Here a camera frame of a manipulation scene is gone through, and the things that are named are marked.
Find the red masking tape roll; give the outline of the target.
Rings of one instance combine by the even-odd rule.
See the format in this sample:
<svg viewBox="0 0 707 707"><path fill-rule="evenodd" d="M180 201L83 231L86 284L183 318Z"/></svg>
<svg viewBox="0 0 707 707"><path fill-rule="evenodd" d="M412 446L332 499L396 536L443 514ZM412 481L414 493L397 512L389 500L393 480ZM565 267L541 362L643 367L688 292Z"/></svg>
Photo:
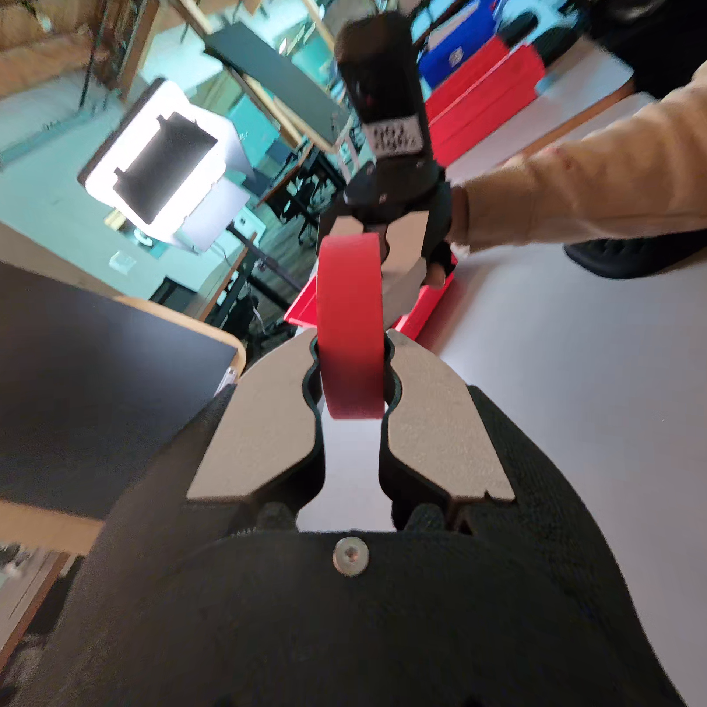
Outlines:
<svg viewBox="0 0 707 707"><path fill-rule="evenodd" d="M380 242L375 233L327 236L316 275L317 355L333 419L384 415Z"/></svg>

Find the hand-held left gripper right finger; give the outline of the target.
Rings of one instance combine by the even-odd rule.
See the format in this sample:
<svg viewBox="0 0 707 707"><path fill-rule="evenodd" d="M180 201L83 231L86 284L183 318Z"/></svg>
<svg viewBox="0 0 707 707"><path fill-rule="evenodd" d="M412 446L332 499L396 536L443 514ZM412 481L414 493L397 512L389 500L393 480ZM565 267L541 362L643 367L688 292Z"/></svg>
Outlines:
<svg viewBox="0 0 707 707"><path fill-rule="evenodd" d="M516 495L467 384L446 362L396 330L386 337L386 395L378 479L394 527L423 504L454 526L465 506Z"/></svg>

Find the person's right forearm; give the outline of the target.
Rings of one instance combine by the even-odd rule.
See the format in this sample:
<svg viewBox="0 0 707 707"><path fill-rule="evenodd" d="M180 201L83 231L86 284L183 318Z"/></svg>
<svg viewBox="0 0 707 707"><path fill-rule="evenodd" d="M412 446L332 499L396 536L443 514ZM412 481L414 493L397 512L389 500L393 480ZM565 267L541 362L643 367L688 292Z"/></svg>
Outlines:
<svg viewBox="0 0 707 707"><path fill-rule="evenodd" d="M453 187L446 241L630 240L706 228L706 64L685 86L578 141Z"/></svg>

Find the blue plastic box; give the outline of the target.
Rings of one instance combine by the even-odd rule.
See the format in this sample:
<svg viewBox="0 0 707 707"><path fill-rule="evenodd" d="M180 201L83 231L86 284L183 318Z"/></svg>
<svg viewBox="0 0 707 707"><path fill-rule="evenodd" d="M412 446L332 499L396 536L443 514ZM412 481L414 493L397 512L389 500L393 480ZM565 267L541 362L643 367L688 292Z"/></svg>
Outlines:
<svg viewBox="0 0 707 707"><path fill-rule="evenodd" d="M497 1L470 1L432 31L419 59L419 73L434 90L496 33Z"/></svg>

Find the black light stand pole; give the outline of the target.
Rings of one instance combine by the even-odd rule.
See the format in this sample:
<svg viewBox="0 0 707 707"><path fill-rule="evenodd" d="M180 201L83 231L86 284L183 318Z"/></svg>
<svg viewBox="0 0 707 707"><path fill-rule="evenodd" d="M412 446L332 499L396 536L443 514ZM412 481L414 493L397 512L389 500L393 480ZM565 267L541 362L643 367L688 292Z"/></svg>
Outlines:
<svg viewBox="0 0 707 707"><path fill-rule="evenodd" d="M278 263L278 261L276 261L268 253L262 251L252 242L252 240L246 238L240 231L238 231L233 223L228 224L226 226L226 230L238 239L243 244L244 248L256 257L257 261L261 261L268 270L273 271L280 279L285 281L289 287L293 288L297 292L304 288L304 285L299 281L296 281L296 279L293 278L291 274Z"/></svg>

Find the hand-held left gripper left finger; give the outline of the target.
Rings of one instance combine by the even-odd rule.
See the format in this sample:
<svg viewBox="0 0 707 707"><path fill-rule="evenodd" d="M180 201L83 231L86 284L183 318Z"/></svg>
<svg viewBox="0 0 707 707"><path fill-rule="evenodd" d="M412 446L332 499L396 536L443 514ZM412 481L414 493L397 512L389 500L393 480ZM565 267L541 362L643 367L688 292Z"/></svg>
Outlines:
<svg viewBox="0 0 707 707"><path fill-rule="evenodd" d="M296 527L299 512L324 485L322 394L315 330L258 360L237 384L187 502L241 505L256 516L277 504Z"/></svg>

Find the wooden desk with black legs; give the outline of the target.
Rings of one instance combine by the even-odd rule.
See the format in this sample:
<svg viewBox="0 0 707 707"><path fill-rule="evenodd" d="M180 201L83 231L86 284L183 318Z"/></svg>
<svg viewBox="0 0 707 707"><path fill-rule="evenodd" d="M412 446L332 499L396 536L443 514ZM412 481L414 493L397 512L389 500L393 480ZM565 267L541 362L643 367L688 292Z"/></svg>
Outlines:
<svg viewBox="0 0 707 707"><path fill-rule="evenodd" d="M262 195L262 198L257 202L256 206L260 207L266 204L275 194L278 194L279 191L285 190L288 184L297 177L307 160L312 156L316 157L319 152L319 147L312 143L298 152L296 159L282 170L277 179L271 183L270 188Z"/></svg>
<svg viewBox="0 0 707 707"><path fill-rule="evenodd" d="M247 284L247 278L252 274L258 259L250 248L251 245L256 245L258 237L259 234L253 232L247 245L242 245L235 256L225 256L223 263L207 278L193 302L191 316L195 320L202 323L214 321L216 315L212 312L224 303L234 285L238 287L233 294L235 297L238 296L240 289Z"/></svg>

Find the studio light panel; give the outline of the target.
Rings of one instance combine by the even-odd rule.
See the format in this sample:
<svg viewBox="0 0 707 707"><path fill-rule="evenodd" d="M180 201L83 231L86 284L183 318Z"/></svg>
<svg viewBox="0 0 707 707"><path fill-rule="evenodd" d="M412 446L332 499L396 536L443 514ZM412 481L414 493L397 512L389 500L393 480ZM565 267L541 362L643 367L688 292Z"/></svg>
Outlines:
<svg viewBox="0 0 707 707"><path fill-rule="evenodd" d="M157 78L77 180L146 237L206 252L251 198L228 172L253 175L234 124Z"/></svg>

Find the red plastic bin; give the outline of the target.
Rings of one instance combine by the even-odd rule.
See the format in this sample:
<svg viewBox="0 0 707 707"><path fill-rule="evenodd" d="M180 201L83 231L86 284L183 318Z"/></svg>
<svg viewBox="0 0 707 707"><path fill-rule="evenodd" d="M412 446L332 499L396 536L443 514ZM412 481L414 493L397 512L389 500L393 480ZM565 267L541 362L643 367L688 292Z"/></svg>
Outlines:
<svg viewBox="0 0 707 707"><path fill-rule="evenodd" d="M545 75L538 51L509 49L491 38L446 78L426 101L433 154L443 167L490 136L537 98Z"/></svg>
<svg viewBox="0 0 707 707"><path fill-rule="evenodd" d="M289 324L306 330L317 332L317 306L316 306L316 274L311 278L305 288L296 297L293 304L287 309L285 321ZM415 340L430 316L439 304L443 294L451 285L454 273L451 271L441 289L432 289L422 285L419 299L410 314L401 317L391 329Z"/></svg>

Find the black office chair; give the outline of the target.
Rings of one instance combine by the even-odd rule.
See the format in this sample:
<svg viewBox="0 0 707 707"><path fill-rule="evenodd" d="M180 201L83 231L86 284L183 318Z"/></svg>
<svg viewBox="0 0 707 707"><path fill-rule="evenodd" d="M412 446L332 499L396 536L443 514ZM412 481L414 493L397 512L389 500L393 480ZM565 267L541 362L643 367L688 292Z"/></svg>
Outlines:
<svg viewBox="0 0 707 707"><path fill-rule="evenodd" d="M651 277L706 248L706 230L628 240L601 239L563 250L580 268L609 280Z"/></svg>
<svg viewBox="0 0 707 707"><path fill-rule="evenodd" d="M287 224L296 217L303 222L298 244L310 247L318 225L318 217L330 196L330 179L319 167L303 167L285 190L270 199L270 208L279 221Z"/></svg>

